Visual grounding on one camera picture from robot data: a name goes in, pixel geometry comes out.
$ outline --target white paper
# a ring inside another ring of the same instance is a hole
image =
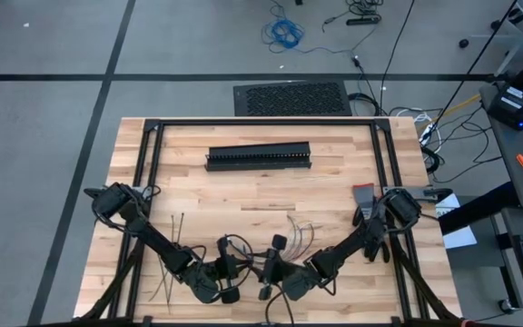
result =
[[[435,212],[437,217],[440,219],[440,216],[456,208],[459,208],[459,201],[457,196],[452,194],[443,199],[443,201],[440,203],[437,203],[435,206]],[[467,226],[453,233],[444,235],[443,242],[445,243],[446,249],[454,249],[462,246],[477,244],[478,240],[476,240],[476,237],[473,235],[471,228]]]

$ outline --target yellow cable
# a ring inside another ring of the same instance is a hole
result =
[[[470,97],[468,100],[462,102],[461,104],[457,104],[457,105],[454,105],[452,107],[450,107],[450,109],[448,109],[444,114],[443,116],[446,117],[446,116],[449,116],[450,114],[453,114],[455,113],[456,111],[458,111],[459,109],[461,108],[464,108],[474,102],[476,102],[477,100],[479,100],[479,94],[475,94],[473,95],[472,97]],[[421,127],[418,128],[419,132],[422,132],[425,130],[425,128],[427,128],[427,126],[431,123],[435,123],[437,121],[437,118],[438,117],[435,117],[433,119],[431,119],[430,122],[428,122],[427,124],[424,124],[422,125]]]

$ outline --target wooden table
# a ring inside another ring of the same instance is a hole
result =
[[[143,118],[122,120],[107,184],[133,182],[143,122]],[[413,121],[390,118],[390,125],[403,184],[427,185]],[[209,146],[296,141],[311,143],[310,170],[207,173],[203,168]],[[382,133],[380,143],[391,183]],[[288,217],[297,223],[312,222],[315,227],[315,240],[302,256],[306,258],[320,248],[335,245],[353,230],[350,222],[356,208],[351,193],[354,184],[374,183],[380,195],[370,131],[364,126],[170,126],[164,130],[162,147],[156,184],[163,193],[153,201],[150,220],[170,237],[172,215],[178,231],[184,213],[181,244],[207,246],[206,261],[215,259],[215,241],[226,233],[243,236],[255,252],[264,251],[275,233],[288,234],[291,229]],[[146,185],[146,176],[142,185]],[[424,210],[434,214],[433,206],[425,204]],[[439,224],[421,218],[413,234],[423,277],[447,307],[461,315]],[[121,240],[122,235],[116,230],[102,224],[95,226],[74,316],[89,310],[112,280]],[[261,285],[253,274],[240,288],[241,300],[231,305],[201,304],[186,285],[175,283],[167,307],[163,287],[151,299],[161,279],[157,255],[147,248],[136,321],[144,315],[152,315],[155,322],[264,321],[266,302],[257,299]],[[409,278],[408,282],[411,310],[417,316],[419,311]],[[128,283],[123,288],[123,299],[127,290]],[[125,303],[126,300],[121,301],[119,315],[123,315]],[[390,316],[401,316],[392,262],[383,263],[379,256],[375,263],[368,263],[362,252],[356,253],[340,269],[336,296],[330,297],[315,288],[301,300],[291,302],[291,308],[295,321],[300,323],[389,322]],[[274,322],[288,321],[282,299],[271,307],[270,316]]]

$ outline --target blue cable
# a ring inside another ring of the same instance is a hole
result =
[[[281,54],[288,50],[294,50],[305,55],[316,50],[324,50],[333,55],[348,53],[351,57],[353,57],[354,50],[359,47],[359,45],[364,40],[366,40],[379,26],[375,25],[375,27],[351,49],[335,51],[323,46],[317,46],[310,50],[300,50],[297,49],[296,46],[304,37],[304,27],[289,20],[286,16],[286,10],[282,5],[280,5],[275,0],[270,1],[274,3],[274,5],[270,8],[270,14],[272,14],[276,19],[261,28],[261,41],[268,46],[268,50],[270,50],[270,52],[273,54]],[[274,50],[275,45],[280,45],[282,49]]]

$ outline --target black metal frame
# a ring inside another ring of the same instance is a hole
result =
[[[178,120],[162,120],[162,119],[148,119],[144,122],[143,127],[143,137],[141,139],[141,146],[138,154],[138,159],[136,162],[136,168],[134,172],[133,186],[140,186],[141,179],[143,176],[143,168],[147,155],[147,147],[149,136],[152,131],[156,132],[154,140],[154,149],[153,149],[153,159],[151,163],[151,169],[148,176],[148,184],[154,184],[156,179],[156,172],[159,164],[159,157],[161,153],[161,144],[163,141],[164,128],[168,125],[357,125],[357,126],[368,126],[370,128],[370,136],[372,138],[372,146],[375,153],[375,161],[377,165],[377,172],[379,175],[380,188],[388,186],[387,175],[385,172],[384,162],[382,159],[382,153],[380,150],[380,139],[379,134],[377,133],[378,128],[384,133],[385,142],[387,145],[387,150],[389,152],[390,160],[390,169],[393,176],[393,182],[395,186],[402,186],[400,178],[399,163],[397,161],[397,154],[395,153],[394,142],[392,139],[392,132],[390,129],[390,122],[386,118],[369,118],[369,119],[320,119],[320,118],[311,118],[311,119],[301,119],[301,118],[285,118],[285,119],[275,119],[275,118],[263,118],[263,119],[247,119],[247,118],[211,118],[211,119],[178,119]],[[149,210],[151,208],[152,202],[148,203]],[[415,242],[411,232],[405,233],[407,253],[411,261],[415,264],[417,269],[419,269],[419,261],[417,259],[417,252],[415,249]],[[392,235],[390,237],[392,243],[398,243],[399,238],[397,235]],[[118,257],[118,266],[116,267],[117,271],[123,268],[124,263],[126,262],[126,257],[130,250],[131,236],[129,234],[123,235],[123,241],[121,243],[121,249]],[[143,252],[143,244],[137,244],[141,247]],[[128,293],[128,300],[126,304],[125,318],[133,319],[134,309],[136,306],[136,298],[138,295],[138,287],[141,278],[141,269],[143,265],[143,257],[141,255],[139,261],[133,268],[133,275],[130,285],[130,291]],[[407,284],[405,282],[405,275],[403,268],[399,263],[395,251],[393,251],[393,265],[395,269],[395,276],[397,279],[397,287],[400,298],[400,307],[403,314],[403,319],[410,319],[412,317],[410,311],[409,296],[407,290]],[[419,314],[422,319],[429,319],[429,309],[423,298],[422,294],[417,288],[415,288],[417,294],[417,301],[419,305]],[[108,319],[116,318],[118,311],[118,306],[121,298],[121,290],[119,289],[114,296],[108,311]],[[166,326],[167,323],[152,323],[153,326]],[[182,325],[185,327],[194,326],[194,323],[175,323],[175,325]],[[214,326],[219,324],[206,324],[207,326]],[[233,327],[244,327],[244,326],[254,326],[255,323],[236,323],[229,324]],[[326,325],[345,325],[340,323],[327,323]],[[353,325],[362,325],[362,326],[382,326],[388,325],[387,323],[377,324],[360,324],[353,323]]]

